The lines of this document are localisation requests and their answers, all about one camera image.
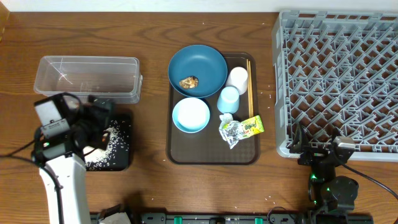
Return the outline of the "dark blue bowl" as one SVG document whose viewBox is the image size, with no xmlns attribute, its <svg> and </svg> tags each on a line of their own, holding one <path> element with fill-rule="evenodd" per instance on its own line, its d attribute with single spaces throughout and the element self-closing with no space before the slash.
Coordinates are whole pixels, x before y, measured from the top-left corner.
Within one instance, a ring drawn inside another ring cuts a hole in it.
<svg viewBox="0 0 398 224">
<path fill-rule="evenodd" d="M 188 97 L 206 98 L 214 95 L 226 82 L 228 67 L 223 55 L 207 45 L 189 45 L 170 59 L 168 78 L 171 86 Z M 184 89 L 179 82 L 188 77 L 198 79 L 195 88 Z"/>
</svg>

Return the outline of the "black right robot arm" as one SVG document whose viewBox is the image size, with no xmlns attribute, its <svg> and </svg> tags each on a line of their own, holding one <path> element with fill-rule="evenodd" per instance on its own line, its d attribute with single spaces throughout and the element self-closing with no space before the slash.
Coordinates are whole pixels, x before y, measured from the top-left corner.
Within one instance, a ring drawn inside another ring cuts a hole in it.
<svg viewBox="0 0 398 224">
<path fill-rule="evenodd" d="M 312 147 L 303 126 L 297 126 L 290 153 L 299 155 L 299 165 L 311 167 L 308 197 L 315 204 L 302 223 L 348 223 L 359 184 L 347 176 L 337 176 L 336 168 L 347 163 L 355 147 L 353 139 L 342 136 L 336 128 L 327 147 Z"/>
</svg>

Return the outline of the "white rice pile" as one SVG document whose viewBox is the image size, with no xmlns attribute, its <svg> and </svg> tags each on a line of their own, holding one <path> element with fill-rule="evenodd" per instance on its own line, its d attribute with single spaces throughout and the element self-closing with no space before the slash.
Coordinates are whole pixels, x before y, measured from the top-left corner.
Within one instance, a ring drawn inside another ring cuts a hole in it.
<svg viewBox="0 0 398 224">
<path fill-rule="evenodd" d="M 105 150 L 96 149 L 85 156 L 87 171 L 121 171 L 129 167 L 130 134 L 120 125 L 110 126 Z"/>
</svg>

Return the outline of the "brown food scrap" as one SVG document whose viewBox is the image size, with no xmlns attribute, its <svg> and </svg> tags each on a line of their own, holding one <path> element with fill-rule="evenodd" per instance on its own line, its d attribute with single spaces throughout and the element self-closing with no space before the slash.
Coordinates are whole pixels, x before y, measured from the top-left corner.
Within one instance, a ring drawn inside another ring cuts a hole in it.
<svg viewBox="0 0 398 224">
<path fill-rule="evenodd" d="M 199 80 L 197 77 L 190 76 L 190 77 L 186 77 L 186 78 L 180 80 L 178 84 L 183 89 L 193 89 L 198 86 L 198 82 L 199 82 Z"/>
</svg>

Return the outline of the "light blue small bowl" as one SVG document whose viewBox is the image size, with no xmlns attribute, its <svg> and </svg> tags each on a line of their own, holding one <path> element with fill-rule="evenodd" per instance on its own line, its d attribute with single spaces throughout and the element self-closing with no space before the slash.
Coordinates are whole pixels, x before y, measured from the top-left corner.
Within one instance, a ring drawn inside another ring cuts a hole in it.
<svg viewBox="0 0 398 224">
<path fill-rule="evenodd" d="M 184 98 L 172 110 L 174 125 L 185 133 L 197 133 L 210 121 L 210 109 L 198 98 Z"/>
</svg>

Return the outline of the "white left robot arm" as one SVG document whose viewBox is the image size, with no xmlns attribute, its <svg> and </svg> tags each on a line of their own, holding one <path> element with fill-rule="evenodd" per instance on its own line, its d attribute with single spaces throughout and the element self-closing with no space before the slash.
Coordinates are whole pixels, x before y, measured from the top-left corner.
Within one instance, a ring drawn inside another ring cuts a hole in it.
<svg viewBox="0 0 398 224">
<path fill-rule="evenodd" d="M 88 97 L 71 108 L 64 92 L 35 102 L 41 126 L 34 134 L 32 162 L 44 182 L 51 223 L 90 223 L 84 148 L 106 149 L 113 101 Z"/>
</svg>

